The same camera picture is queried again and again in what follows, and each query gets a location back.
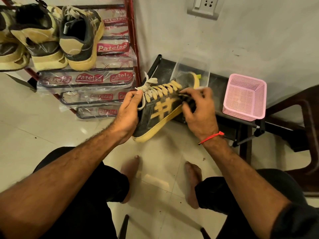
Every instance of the light switch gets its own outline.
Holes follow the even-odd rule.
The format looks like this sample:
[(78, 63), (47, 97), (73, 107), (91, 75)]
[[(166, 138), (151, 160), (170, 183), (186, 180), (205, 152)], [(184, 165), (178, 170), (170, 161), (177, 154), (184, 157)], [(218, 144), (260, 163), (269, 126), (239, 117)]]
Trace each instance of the light switch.
[(201, 2), (202, 2), (202, 0), (196, 0), (196, 2), (195, 2), (195, 8), (199, 8)]

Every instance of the black sneaker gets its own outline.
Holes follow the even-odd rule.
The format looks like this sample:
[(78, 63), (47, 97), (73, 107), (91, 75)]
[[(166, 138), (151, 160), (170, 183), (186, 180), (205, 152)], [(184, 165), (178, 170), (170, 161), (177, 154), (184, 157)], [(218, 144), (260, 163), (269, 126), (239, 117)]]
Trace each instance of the black sneaker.
[(187, 87), (198, 88), (199, 79), (193, 72), (184, 73), (168, 84), (157, 84), (156, 78), (148, 78), (143, 86), (142, 106), (138, 108), (139, 123), (134, 131), (136, 142), (145, 142), (153, 137), (168, 121), (182, 112), (182, 99), (178, 92)]
[(96, 46), (104, 32), (104, 23), (94, 10), (72, 6), (62, 9), (60, 46), (74, 70), (89, 70), (96, 62)]
[(64, 68), (68, 61), (59, 46), (61, 9), (38, 2), (17, 7), (10, 31), (29, 50), (38, 71)]
[(15, 13), (11, 10), (0, 12), (0, 71), (14, 71), (26, 67), (30, 54), (26, 47), (10, 33), (15, 24)]

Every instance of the left hand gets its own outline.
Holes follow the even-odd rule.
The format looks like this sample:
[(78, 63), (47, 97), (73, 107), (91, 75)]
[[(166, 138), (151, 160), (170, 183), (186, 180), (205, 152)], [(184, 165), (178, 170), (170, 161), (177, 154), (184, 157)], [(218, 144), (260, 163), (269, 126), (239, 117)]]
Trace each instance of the left hand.
[(125, 143), (133, 135), (138, 124), (138, 104), (141, 102), (143, 91), (130, 91), (126, 94), (119, 112), (111, 124), (111, 128), (119, 135), (118, 145)]

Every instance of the brown chair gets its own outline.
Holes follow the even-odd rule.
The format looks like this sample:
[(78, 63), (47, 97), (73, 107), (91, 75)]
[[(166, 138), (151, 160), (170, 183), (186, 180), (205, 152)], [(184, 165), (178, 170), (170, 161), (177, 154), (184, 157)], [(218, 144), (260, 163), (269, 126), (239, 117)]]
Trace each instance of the brown chair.
[(302, 169), (286, 171), (302, 187), (305, 196), (319, 196), (319, 85), (305, 89), (266, 110), (266, 117), (290, 106), (300, 105), (305, 124), (305, 135), (308, 140), (311, 162)]

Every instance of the bare foot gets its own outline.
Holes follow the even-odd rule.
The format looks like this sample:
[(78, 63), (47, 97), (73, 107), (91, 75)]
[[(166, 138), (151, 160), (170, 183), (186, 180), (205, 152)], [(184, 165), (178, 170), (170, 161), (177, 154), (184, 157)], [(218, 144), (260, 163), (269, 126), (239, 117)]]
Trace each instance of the bare foot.
[(123, 165), (122, 165), (122, 168), (121, 168), (121, 174), (124, 174), (127, 176), (127, 178), (129, 179), (129, 182), (130, 182), (130, 190), (129, 192), (127, 193), (125, 199), (121, 202), (122, 204), (125, 204), (127, 203), (130, 198), (131, 198), (131, 189), (132, 189), (132, 183), (133, 183), (133, 180), (134, 180), (134, 177), (138, 171), (138, 166), (139, 166), (139, 162), (140, 162), (140, 158), (138, 155), (135, 156), (135, 158), (129, 160), (129, 161), (126, 161)]
[(197, 165), (191, 164), (188, 161), (185, 163), (185, 169), (190, 183), (190, 193), (187, 197), (187, 203), (192, 208), (198, 209), (199, 205), (196, 198), (195, 187), (203, 180), (202, 170)]

